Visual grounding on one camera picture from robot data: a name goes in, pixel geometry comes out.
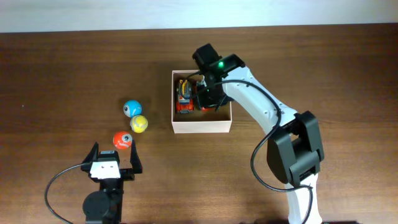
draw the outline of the toy car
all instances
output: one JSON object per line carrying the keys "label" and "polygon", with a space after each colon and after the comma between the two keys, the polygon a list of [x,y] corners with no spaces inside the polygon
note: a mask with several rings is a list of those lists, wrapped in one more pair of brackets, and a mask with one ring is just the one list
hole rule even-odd
{"label": "toy car", "polygon": [[195,109],[193,105],[193,99],[191,99],[191,94],[192,94],[192,84],[188,81],[185,80],[179,80],[178,81],[178,87],[177,87],[177,100],[175,102],[175,110],[177,113],[185,114],[185,113],[192,113],[193,110]]}

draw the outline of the googly eye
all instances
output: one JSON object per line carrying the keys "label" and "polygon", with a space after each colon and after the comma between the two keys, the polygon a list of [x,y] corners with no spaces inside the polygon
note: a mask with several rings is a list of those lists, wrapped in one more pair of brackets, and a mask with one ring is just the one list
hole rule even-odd
{"label": "googly eye", "polygon": [[130,107],[129,105],[124,105],[123,106],[123,112],[126,116],[130,117]]}
{"label": "googly eye", "polygon": [[122,136],[122,140],[123,140],[124,142],[129,142],[129,141],[132,141],[132,137],[131,137],[130,134],[124,134],[124,135]]}

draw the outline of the blue ball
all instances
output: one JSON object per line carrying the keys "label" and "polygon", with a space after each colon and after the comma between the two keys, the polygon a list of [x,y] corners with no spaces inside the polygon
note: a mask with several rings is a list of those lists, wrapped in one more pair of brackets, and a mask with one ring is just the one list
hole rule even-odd
{"label": "blue ball", "polygon": [[123,112],[129,118],[132,118],[135,115],[141,115],[142,106],[135,100],[129,100],[124,104]]}

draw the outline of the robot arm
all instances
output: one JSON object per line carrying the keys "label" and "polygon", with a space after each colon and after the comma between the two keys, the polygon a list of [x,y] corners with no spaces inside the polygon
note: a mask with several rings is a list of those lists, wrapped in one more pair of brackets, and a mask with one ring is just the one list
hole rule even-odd
{"label": "robot arm", "polygon": [[[312,209],[307,223],[321,223],[318,212],[316,183],[320,171],[320,161],[323,160],[323,148],[318,122],[311,112],[298,114],[289,108],[268,90],[266,90],[252,75],[250,69],[236,55],[225,58],[219,56],[210,44],[199,48],[193,58],[204,75],[206,84],[213,86],[210,92],[216,108],[226,104],[225,95],[229,100],[237,101],[261,126],[267,134],[275,126],[278,117],[277,109],[267,96],[252,86],[233,80],[250,82],[262,90],[279,105],[281,110],[280,124],[268,140],[267,161],[274,175],[285,184],[286,189],[309,185],[313,187]],[[290,135],[298,138],[291,140]],[[289,203],[289,222],[302,223],[310,201],[308,189],[299,189],[287,193]]]}
{"label": "robot arm", "polygon": [[131,144],[130,163],[132,168],[119,168],[117,151],[101,151],[96,142],[82,162],[81,170],[99,183],[99,190],[89,194],[83,202],[83,212],[87,224],[120,224],[122,218],[123,185],[132,181],[135,174],[142,173],[141,161],[137,154],[136,143]]}
{"label": "robot arm", "polygon": [[[228,73],[223,80],[247,80],[266,91],[274,101],[279,105],[282,111],[281,126],[284,126],[295,119],[294,114],[297,112],[283,104],[275,98],[267,89],[265,89],[252,75],[247,67],[235,68]],[[265,133],[269,133],[276,124],[277,114],[274,105],[260,93],[257,89],[246,86],[242,83],[225,83],[223,84],[224,92],[227,96],[237,101],[261,126]],[[317,184],[318,174],[311,174],[307,178],[300,181],[300,185],[309,185],[313,187],[312,209],[307,223],[321,223],[322,219],[318,212],[317,204]],[[291,189],[293,185],[285,184],[286,189]],[[309,192],[307,189],[299,189],[294,192],[287,192],[287,200],[289,202],[289,223],[300,224],[307,214],[309,203]]]}

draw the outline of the toy ball with eye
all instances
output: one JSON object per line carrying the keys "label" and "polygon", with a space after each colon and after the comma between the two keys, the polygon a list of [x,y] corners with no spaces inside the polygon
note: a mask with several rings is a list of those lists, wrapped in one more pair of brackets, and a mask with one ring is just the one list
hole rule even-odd
{"label": "toy ball with eye", "polygon": [[123,112],[129,118],[135,115],[140,115],[142,112],[142,106],[136,100],[129,100],[123,106]]}
{"label": "toy ball with eye", "polygon": [[128,149],[132,144],[132,136],[127,131],[120,131],[113,136],[113,144],[117,149]]}

